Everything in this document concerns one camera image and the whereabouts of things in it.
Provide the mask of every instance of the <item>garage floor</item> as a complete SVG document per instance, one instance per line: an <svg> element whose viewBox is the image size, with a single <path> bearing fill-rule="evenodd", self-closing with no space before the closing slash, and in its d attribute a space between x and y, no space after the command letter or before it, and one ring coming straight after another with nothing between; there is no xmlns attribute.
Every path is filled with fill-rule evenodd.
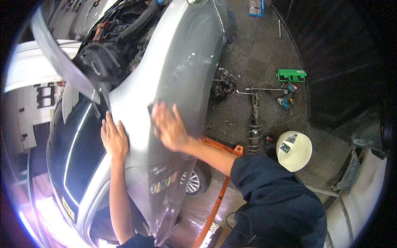
<svg viewBox="0 0 397 248"><path fill-rule="evenodd" d="M236 18L237 38L222 50L216 77L229 74L240 91L246 87L278 88L277 69L304 69L284 26L281 27L279 38L279 17L271 7L265 6L263 17L253 17L247 13L246 1L230 0L229 4ZM275 138L291 130L307 135L313 145L312 157L296 175L306 184L329 190L342 176L350 145L309 124L308 91L304 83L296 85L298 92L293 97L295 104L289 110L284 110L266 93L261 94L259 115L264 124L263 133L273 134ZM214 106L210 102L209 106L206 136L232 148L237 144L246 148L252 115L251 96L233 92L221 104ZM211 186L203 196L185 198L180 211L181 222L168 241L171 246L191 247L200 234L225 175L213 169L212 176ZM215 222L222 227L216 247L222 244L230 232L225 226L225 216L244 203L240 192L230 183L215 218Z"/></svg>

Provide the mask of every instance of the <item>windshield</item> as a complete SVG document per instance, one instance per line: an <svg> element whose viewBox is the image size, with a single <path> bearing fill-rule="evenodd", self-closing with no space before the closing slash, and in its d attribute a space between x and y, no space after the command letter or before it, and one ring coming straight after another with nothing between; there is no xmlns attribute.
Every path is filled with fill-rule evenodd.
<svg viewBox="0 0 397 248"><path fill-rule="evenodd" d="M63 101L67 101L65 97L63 94L51 121L47 165L59 198L64 197L76 213L88 182L105 153L100 137L102 118L98 116L104 116L107 108L102 104L97 112L93 103L79 94L77 103L71 105L70 112L65 115L61 107Z"/></svg>

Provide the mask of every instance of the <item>hand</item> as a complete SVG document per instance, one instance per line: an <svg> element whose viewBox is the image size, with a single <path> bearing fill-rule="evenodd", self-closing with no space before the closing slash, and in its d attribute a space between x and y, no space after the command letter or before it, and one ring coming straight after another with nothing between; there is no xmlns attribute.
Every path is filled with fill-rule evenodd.
<svg viewBox="0 0 397 248"><path fill-rule="evenodd" d="M164 102L160 104L156 102L152 110L152 119L156 124L154 135L173 152L182 152L187 143L193 139L186 133L175 104L171 112Z"/></svg>
<svg viewBox="0 0 397 248"><path fill-rule="evenodd" d="M117 126L114 125L109 111L106 111L106 121L105 119L102 120L100 136L106 152L110 154L112 159L124 161L129 149L128 139L121 121L117 122Z"/></svg>

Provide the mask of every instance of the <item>shock absorber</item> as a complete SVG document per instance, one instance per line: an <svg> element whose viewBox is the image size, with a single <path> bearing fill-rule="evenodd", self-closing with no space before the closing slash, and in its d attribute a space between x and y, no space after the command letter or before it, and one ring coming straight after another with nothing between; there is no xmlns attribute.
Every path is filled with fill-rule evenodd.
<svg viewBox="0 0 397 248"><path fill-rule="evenodd" d="M249 140L249 150L251 152L259 152L259 146L262 144L262 128L263 124L259 122L259 93L252 92L252 107L253 107L253 120L249 126L250 137Z"/></svg>

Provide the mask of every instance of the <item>white bucket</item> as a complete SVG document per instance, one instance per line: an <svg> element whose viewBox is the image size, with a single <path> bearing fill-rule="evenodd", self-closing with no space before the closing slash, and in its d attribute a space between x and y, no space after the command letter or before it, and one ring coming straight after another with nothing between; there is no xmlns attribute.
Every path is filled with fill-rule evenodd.
<svg viewBox="0 0 397 248"><path fill-rule="evenodd" d="M310 139L296 131L280 135L276 145L278 162L290 172L302 169L312 156Z"/></svg>

